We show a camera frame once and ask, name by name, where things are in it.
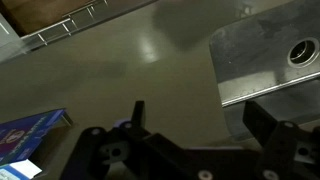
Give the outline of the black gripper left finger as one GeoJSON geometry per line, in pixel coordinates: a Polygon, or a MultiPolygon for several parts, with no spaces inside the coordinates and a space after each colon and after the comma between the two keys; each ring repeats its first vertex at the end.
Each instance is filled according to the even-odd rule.
{"type": "Polygon", "coordinates": [[[132,116],[119,120],[111,130],[85,129],[63,168],[61,180],[105,180],[113,163],[127,160],[134,152],[121,127],[143,127],[144,121],[145,102],[140,100],[135,102],[132,116]]]}

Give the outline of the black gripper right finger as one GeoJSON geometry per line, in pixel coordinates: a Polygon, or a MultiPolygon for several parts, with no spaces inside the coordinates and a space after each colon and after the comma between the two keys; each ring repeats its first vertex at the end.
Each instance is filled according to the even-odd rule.
{"type": "Polygon", "coordinates": [[[255,101],[247,101],[243,123],[262,147],[255,166],[260,180],[320,180],[320,131],[277,120],[255,101]]]}

